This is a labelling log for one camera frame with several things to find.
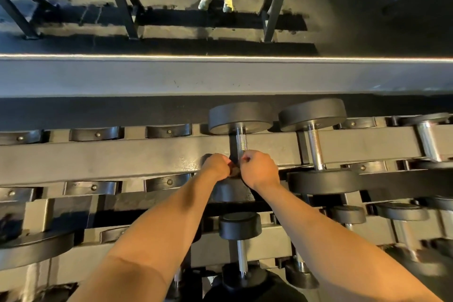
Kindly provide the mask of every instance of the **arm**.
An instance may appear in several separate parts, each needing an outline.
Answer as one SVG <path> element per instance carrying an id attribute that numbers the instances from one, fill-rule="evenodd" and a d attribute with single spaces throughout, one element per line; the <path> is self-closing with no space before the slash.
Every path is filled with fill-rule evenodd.
<path id="1" fill-rule="evenodd" d="M 174 194 L 140 216 L 69 302 L 161 302 L 231 161 L 213 154 Z"/>
<path id="2" fill-rule="evenodd" d="M 440 301 L 384 251 L 281 186 L 278 168 L 268 154 L 246 151 L 241 174 L 270 205 L 330 296 L 340 301 Z"/>

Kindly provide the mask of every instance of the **gym floor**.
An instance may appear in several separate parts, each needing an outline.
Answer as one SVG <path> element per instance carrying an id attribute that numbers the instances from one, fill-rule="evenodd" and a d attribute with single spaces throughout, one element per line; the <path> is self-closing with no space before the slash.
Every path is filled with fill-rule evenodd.
<path id="1" fill-rule="evenodd" d="M 30 15 L 32 2 L 13 1 Z M 141 0 L 155 12 L 144 40 L 134 43 L 122 36 L 125 30 L 113 0 L 56 1 L 63 6 L 62 18 L 48 19 L 54 23 L 42 29 L 46 36 L 40 41 L 24 41 L 0 8 L 0 52 L 354 57 L 453 53 L 451 0 L 416 0 L 395 18 L 381 11 L 392 0 L 285 0 L 273 44 L 260 43 L 255 13 L 263 0 L 233 0 L 233 15 L 221 12 L 223 0 L 214 0 L 208 13 L 197 9 L 199 0 Z"/>

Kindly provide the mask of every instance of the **hand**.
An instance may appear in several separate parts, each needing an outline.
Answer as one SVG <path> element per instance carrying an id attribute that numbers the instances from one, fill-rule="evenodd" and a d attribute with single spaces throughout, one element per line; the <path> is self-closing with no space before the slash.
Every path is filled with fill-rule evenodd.
<path id="1" fill-rule="evenodd" d="M 214 153 L 203 163 L 200 173 L 209 173 L 219 181 L 230 175 L 233 166 L 233 162 L 227 156 Z"/>
<path id="2" fill-rule="evenodd" d="M 241 157 L 244 182 L 258 193 L 269 186 L 280 185 L 279 169 L 269 154 L 248 150 Z"/>

